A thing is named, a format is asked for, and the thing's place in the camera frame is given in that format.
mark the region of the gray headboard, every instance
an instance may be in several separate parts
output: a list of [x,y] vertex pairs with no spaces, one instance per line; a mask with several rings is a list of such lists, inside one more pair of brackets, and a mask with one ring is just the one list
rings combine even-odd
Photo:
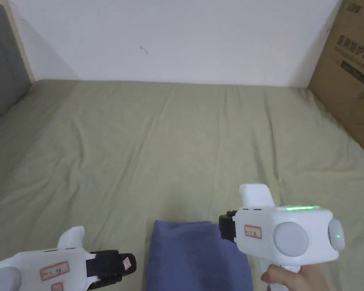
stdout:
[[0,5],[0,117],[31,86],[14,33],[4,7]]

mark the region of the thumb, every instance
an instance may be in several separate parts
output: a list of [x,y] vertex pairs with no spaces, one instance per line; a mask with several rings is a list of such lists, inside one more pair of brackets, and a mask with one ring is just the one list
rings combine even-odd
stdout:
[[270,265],[267,271],[262,275],[262,281],[268,284],[278,283],[286,286],[290,291],[310,290],[309,284],[302,275],[274,264]]

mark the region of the white handheld device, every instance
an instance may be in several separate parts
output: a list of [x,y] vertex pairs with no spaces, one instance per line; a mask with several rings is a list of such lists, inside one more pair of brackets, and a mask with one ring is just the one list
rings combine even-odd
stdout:
[[132,254],[88,253],[82,226],[64,232],[56,249],[22,252],[0,262],[0,291],[86,291],[115,284],[136,270]]
[[[219,218],[221,237],[246,255],[260,259],[265,272],[272,263],[293,272],[305,264],[338,259],[344,232],[331,211],[318,206],[279,206],[267,185],[242,184],[243,207]],[[272,291],[288,290],[273,284]]]

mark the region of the white wall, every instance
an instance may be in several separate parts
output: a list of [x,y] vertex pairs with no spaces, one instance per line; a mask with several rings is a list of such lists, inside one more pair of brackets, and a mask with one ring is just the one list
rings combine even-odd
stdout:
[[35,79],[306,86],[339,0],[13,0]]

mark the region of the cardboard box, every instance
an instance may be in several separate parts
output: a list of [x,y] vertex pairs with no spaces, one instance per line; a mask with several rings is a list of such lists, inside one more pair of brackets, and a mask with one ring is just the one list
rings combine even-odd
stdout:
[[309,89],[364,148],[364,0],[344,0]]

